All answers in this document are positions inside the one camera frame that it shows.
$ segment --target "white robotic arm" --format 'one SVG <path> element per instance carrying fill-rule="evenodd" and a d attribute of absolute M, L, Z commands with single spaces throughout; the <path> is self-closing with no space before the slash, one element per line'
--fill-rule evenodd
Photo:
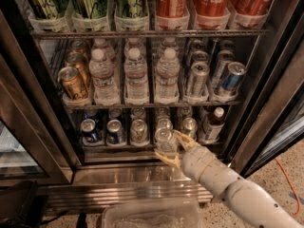
<path fill-rule="evenodd" d="M 184 175 L 200 183 L 236 215 L 257 228 L 303 228 L 290 217 L 259 185 L 227 167 L 206 147 L 175 130 L 178 142 L 186 150 L 182 159 L 164 162 L 180 167 Z"/>

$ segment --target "water bottle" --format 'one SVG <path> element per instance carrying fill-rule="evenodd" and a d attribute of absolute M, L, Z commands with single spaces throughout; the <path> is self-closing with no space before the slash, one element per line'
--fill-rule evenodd
<path fill-rule="evenodd" d="M 156 98 L 172 103 L 178 91 L 178 78 L 180 72 L 180 62 L 176 56 L 176 51 L 168 48 L 156 66 Z"/>
<path fill-rule="evenodd" d="M 132 104 L 144 104 L 149 100 L 147 64 L 138 48 L 128 51 L 124 62 L 126 97 Z"/>
<path fill-rule="evenodd" d="M 118 104 L 120 101 L 114 79 L 113 65 L 106 58 L 102 49 L 92 50 L 88 67 L 95 86 L 95 98 L 98 99 L 98 104 Z"/>
<path fill-rule="evenodd" d="M 177 58 L 179 58 L 179 46 L 177 45 L 174 37 L 165 37 L 164 40 L 160 43 L 157 54 L 158 60 L 163 56 L 164 51 L 167 48 L 172 48 L 176 51 Z"/>
<path fill-rule="evenodd" d="M 124 57 L 127 58 L 129 56 L 129 50 L 132 48 L 138 48 L 141 52 L 141 56 L 143 58 L 146 57 L 146 49 L 141 40 L 141 38 L 129 38 L 124 46 Z"/>

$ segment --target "floor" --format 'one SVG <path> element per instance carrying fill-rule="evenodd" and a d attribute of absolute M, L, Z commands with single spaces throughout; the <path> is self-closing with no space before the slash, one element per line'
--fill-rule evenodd
<path fill-rule="evenodd" d="M 287 174 L 293 182 L 294 188 L 301 199 L 301 206 L 304 204 L 304 140 L 291 147 L 287 152 L 278 157 L 283 163 Z M 249 180 L 254 181 L 263 187 L 289 214 L 297 211 L 297 203 L 291 197 L 291 188 L 275 160 L 272 160 L 263 168 L 255 172 Z M 251 228 L 252 226 L 238 218 L 232 211 L 220 203 L 208 203 L 201 209 L 201 218 L 204 228 Z M 102 214 L 87 214 L 87 228 L 101 227 Z M 41 228 L 76 228 L 78 216 L 66 215 L 54 220 Z M 304 210 L 295 218 L 304 225 Z"/>

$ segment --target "glass door refrigerator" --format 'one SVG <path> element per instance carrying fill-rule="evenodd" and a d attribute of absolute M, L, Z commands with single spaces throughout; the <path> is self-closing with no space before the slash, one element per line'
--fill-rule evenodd
<path fill-rule="evenodd" d="M 166 106 L 171 120 L 181 108 L 192 106 L 199 123 L 206 106 L 221 106 L 225 125 L 216 142 L 204 143 L 231 168 L 248 177 L 303 136 L 303 70 L 295 63 L 303 60 L 303 0 L 274 0 L 262 28 L 156 29 L 154 0 L 144 30 L 40 31 L 29 22 L 28 0 L 0 0 L 1 73 L 0 86 L 0 166 L 3 187 L 20 180 L 37 180 L 38 193 L 49 195 L 49 211 L 92 210 L 132 200 L 166 197 L 195 197 L 209 202 L 213 196 L 155 156 L 156 108 Z M 189 5 L 190 20 L 195 16 Z M 108 11 L 112 21 L 114 9 Z M 149 125 L 150 141 L 138 147 L 129 140 L 132 107 L 121 102 L 73 105 L 63 99 L 58 73 L 64 66 L 69 45 L 75 40 L 118 41 L 118 65 L 124 78 L 124 43 L 127 38 L 142 38 L 146 46 L 150 98 L 142 104 Z M 237 97 L 228 102 L 206 99 L 188 103 L 160 104 L 154 95 L 154 64 L 157 48 L 164 37 L 175 37 L 180 59 L 189 38 L 208 41 L 208 53 L 215 57 L 219 41 L 228 39 L 236 46 L 235 56 L 246 66 Z M 84 144 L 80 124 L 85 111 L 99 110 L 108 121 L 110 110 L 122 110 L 127 144 Z"/>

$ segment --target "orange cable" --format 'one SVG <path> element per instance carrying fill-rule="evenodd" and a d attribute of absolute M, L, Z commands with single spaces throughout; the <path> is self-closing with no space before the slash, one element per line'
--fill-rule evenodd
<path fill-rule="evenodd" d="M 292 190 L 294 192 L 294 195 L 295 195 L 295 198 L 296 198 L 296 201 L 297 201 L 297 211 L 296 211 L 296 213 L 294 215 L 292 215 L 292 218 L 296 218 L 301 213 L 300 198 L 298 197 L 298 194 L 297 194 L 297 192 L 296 192 L 296 190 L 295 190 L 295 188 L 294 188 L 294 186 L 292 184 L 292 181 L 290 180 L 287 172 L 285 171 L 285 168 L 284 168 L 282 162 L 279 159 L 277 159 L 277 158 L 275 158 L 275 160 L 276 160 L 277 164 L 279 165 L 279 167 L 281 168 L 281 170 L 283 171 L 285 178 L 287 179 L 289 185 L 291 186 L 291 188 L 292 188 Z"/>

